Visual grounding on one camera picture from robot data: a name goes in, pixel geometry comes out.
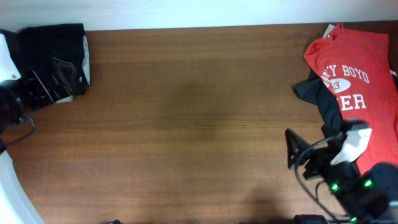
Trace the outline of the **black shorts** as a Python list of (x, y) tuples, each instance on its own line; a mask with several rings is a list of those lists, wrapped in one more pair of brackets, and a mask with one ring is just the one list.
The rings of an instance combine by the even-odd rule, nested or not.
[(76, 66), (74, 95), (84, 95), (88, 88), (82, 68), (84, 35), (82, 23), (58, 24), (26, 27), (17, 33), (17, 39), (30, 63), (53, 57), (73, 63)]

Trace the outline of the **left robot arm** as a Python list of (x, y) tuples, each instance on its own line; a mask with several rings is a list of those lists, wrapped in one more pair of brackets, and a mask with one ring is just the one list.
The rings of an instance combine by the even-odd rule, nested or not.
[(1, 30), (1, 132), (18, 125), (27, 131), (14, 139), (1, 139), (1, 221), (4, 223), (43, 223), (15, 172), (8, 149), (35, 132), (29, 112), (72, 96), (76, 67), (55, 57), (29, 63), (18, 58), (17, 35)]

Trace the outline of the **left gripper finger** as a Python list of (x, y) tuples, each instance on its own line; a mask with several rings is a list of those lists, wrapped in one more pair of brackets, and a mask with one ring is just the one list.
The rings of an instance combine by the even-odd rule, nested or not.
[(52, 59), (55, 65), (54, 82), (55, 92), (60, 96), (73, 96), (75, 91), (76, 66), (58, 58)]
[(65, 98), (65, 85), (57, 72), (50, 75), (42, 75), (35, 70), (32, 70), (32, 72), (39, 84), (39, 90), (44, 94), (46, 100), (55, 103)]

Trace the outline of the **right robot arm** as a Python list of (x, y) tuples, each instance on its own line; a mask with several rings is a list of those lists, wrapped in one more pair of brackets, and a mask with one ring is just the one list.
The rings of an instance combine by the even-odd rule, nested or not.
[[(397, 166), (378, 163), (361, 174), (356, 161), (368, 148), (371, 128), (363, 120), (343, 121), (339, 130), (322, 126), (324, 138), (313, 144), (285, 130), (287, 167), (298, 184), (329, 216), (296, 215), (295, 223), (397, 223)], [(345, 214), (338, 218), (305, 181), (320, 179)]]

